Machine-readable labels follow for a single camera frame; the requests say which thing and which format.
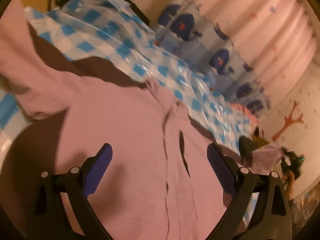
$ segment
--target curtain fold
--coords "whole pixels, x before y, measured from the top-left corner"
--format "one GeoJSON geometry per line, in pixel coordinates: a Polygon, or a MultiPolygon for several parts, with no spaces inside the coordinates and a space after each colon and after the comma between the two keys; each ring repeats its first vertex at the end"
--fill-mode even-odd
{"type": "Polygon", "coordinates": [[[154,31],[158,46],[257,117],[283,100],[318,46],[300,0],[173,0],[154,31]]]}

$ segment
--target blue gripper pad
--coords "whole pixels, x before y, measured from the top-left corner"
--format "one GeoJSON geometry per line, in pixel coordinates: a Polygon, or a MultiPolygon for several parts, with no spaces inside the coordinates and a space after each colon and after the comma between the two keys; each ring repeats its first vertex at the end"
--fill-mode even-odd
{"type": "Polygon", "coordinates": [[[112,159],[112,147],[110,144],[105,143],[95,157],[91,157],[94,163],[84,177],[84,187],[82,189],[83,195],[87,198],[93,194],[106,169],[108,168],[112,159]]]}
{"type": "Polygon", "coordinates": [[[236,173],[235,171],[232,172],[231,169],[239,169],[238,165],[231,158],[225,157],[222,153],[220,153],[214,143],[211,143],[208,146],[207,157],[214,173],[217,175],[217,178],[224,192],[234,197],[236,194],[236,173]]]}

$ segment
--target whale print curtain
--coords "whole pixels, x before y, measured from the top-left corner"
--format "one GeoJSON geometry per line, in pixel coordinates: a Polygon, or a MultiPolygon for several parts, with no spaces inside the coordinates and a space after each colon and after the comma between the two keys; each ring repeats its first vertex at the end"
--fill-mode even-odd
{"type": "Polygon", "coordinates": [[[317,49],[300,0],[172,0],[155,44],[257,117],[275,107],[317,49]]]}

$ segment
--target checkered tablecloth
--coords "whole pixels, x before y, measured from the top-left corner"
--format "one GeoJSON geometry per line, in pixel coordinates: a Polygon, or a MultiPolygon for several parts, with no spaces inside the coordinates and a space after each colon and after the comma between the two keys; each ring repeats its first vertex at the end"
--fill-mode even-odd
{"type": "Polygon", "coordinates": [[[220,144],[238,152],[238,138],[249,135],[250,122],[222,95],[211,92],[206,78],[154,45],[155,34],[123,0],[70,0],[43,14],[26,8],[37,34],[67,59],[98,56],[137,81],[154,76],[189,108],[189,114],[210,130],[220,144]]]}

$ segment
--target pink curtain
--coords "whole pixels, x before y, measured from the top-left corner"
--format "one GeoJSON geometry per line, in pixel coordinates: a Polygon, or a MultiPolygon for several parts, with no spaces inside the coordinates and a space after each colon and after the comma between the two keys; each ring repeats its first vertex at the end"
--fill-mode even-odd
{"type": "Polygon", "coordinates": [[[317,49],[300,0],[186,0],[177,14],[192,4],[230,38],[273,107],[293,88],[317,49]]]}

